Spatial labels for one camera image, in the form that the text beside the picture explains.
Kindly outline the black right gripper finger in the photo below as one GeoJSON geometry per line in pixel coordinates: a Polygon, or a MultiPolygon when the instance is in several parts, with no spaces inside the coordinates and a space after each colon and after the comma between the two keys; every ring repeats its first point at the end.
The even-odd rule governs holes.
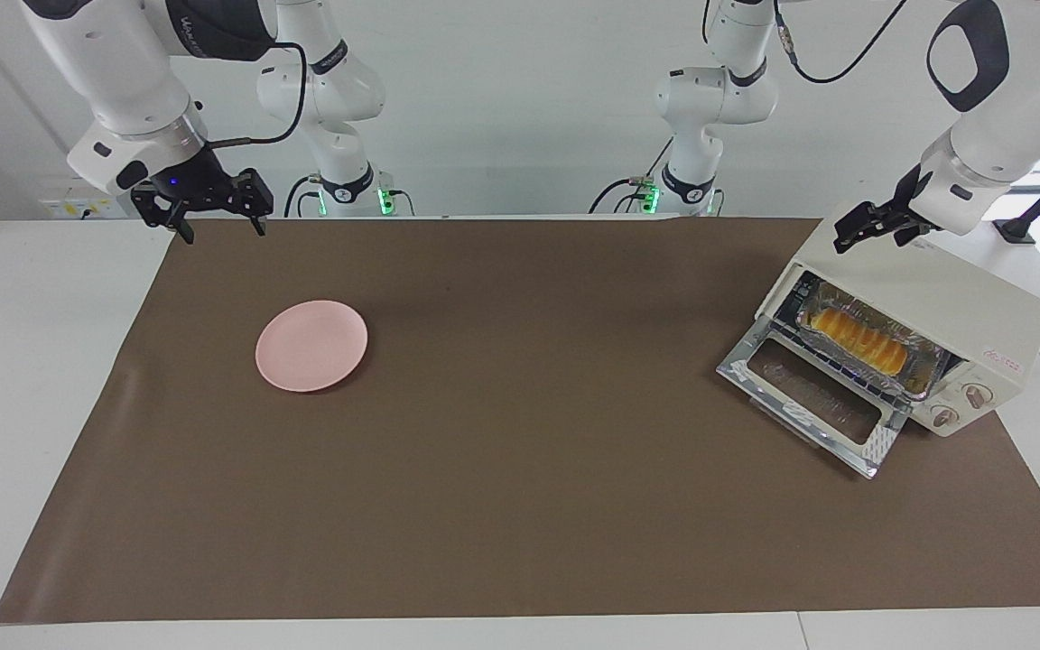
{"type": "Polygon", "coordinates": [[[184,200],[168,199],[168,206],[162,207],[158,200],[163,199],[165,196],[158,193],[154,188],[132,188],[134,209],[145,225],[173,231],[187,246],[193,246],[194,230],[190,223],[186,222],[186,215],[190,213],[189,203],[184,200]]]}
{"type": "Polygon", "coordinates": [[[265,223],[274,213],[275,199],[271,189],[256,168],[240,173],[240,215],[251,222],[259,237],[265,235],[265,223]]]}

